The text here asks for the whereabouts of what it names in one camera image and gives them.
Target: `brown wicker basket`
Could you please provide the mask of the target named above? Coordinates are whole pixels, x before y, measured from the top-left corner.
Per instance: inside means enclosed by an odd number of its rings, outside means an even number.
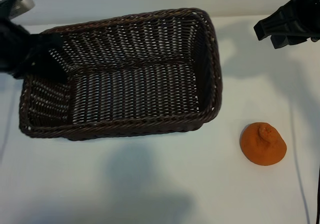
[[[218,44],[208,14],[162,10],[56,27],[68,82],[28,76],[20,129],[86,140],[196,130],[221,106]]]

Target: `woven pattern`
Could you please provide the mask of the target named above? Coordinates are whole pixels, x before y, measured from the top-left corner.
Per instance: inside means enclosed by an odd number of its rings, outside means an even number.
[[[24,80],[20,129],[31,137],[183,132],[218,114],[218,45],[202,10],[163,10],[45,32],[64,40],[63,49],[51,54],[68,83]]]

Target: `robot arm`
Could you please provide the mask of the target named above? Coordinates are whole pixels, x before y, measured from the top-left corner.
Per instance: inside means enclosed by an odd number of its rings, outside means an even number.
[[[34,7],[32,0],[0,1],[0,72],[14,78],[35,74],[51,81],[66,83],[67,74],[50,55],[63,46],[59,34],[30,34],[11,19]]]
[[[271,35],[275,48],[320,39],[320,0],[290,0],[254,30],[259,40]]]

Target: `orange sponge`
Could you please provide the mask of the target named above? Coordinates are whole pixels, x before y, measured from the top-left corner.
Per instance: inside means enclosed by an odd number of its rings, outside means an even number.
[[[278,131],[268,123],[252,123],[243,132],[241,149],[253,163],[268,166],[280,162],[287,146]]]

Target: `basket bottom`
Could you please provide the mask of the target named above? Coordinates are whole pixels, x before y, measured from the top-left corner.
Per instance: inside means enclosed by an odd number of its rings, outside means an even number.
[[[73,124],[199,112],[190,60],[91,69],[72,78]]]

